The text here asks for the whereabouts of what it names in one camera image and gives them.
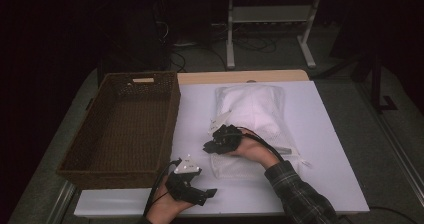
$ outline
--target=white metal stand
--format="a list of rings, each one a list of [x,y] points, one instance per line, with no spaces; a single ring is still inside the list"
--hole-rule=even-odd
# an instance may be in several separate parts
[[[234,7],[233,0],[228,4],[228,38],[227,38],[227,68],[234,69],[233,23],[249,22],[306,22],[303,35],[297,37],[303,56],[309,68],[315,68],[307,40],[318,10],[320,0],[314,0],[312,5],[292,6],[247,6]]]

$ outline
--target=hand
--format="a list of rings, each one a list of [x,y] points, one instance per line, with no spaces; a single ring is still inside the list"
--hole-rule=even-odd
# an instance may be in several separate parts
[[[153,224],[168,224],[185,209],[194,206],[185,201],[176,201],[168,193],[165,186],[168,176],[164,176],[161,185],[156,190],[153,197],[153,204],[147,213],[146,218]]]
[[[242,133],[254,135],[251,131],[242,129]],[[227,153],[232,156],[242,156],[248,160],[260,163],[265,169],[280,162],[278,158],[259,142],[248,137],[242,137],[237,150]]]

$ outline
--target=person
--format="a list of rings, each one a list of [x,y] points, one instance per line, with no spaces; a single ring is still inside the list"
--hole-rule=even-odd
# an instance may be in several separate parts
[[[327,198],[319,194],[308,183],[301,180],[289,161],[281,162],[272,152],[259,142],[243,137],[237,150],[227,153],[258,162],[265,168],[265,176],[269,180],[277,196],[281,199],[284,212],[294,223],[329,224],[339,223],[336,212]],[[155,193],[159,198],[153,203],[142,223],[170,223],[180,212],[193,206],[184,201],[176,201],[163,184]]]

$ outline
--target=person's right hand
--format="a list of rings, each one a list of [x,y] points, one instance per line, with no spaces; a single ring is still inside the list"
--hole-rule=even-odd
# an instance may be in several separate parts
[[[252,132],[242,129],[243,134]],[[227,153],[232,156],[242,156],[248,160],[260,163],[265,169],[277,164],[278,158],[259,142],[248,137],[242,137],[237,150]]]

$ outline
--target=person's left hand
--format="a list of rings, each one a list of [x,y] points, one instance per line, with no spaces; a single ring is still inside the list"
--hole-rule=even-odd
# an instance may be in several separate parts
[[[153,204],[146,218],[153,224],[168,224],[182,211],[194,206],[185,201],[176,201],[165,186],[168,176],[164,176],[161,185],[153,197]]]

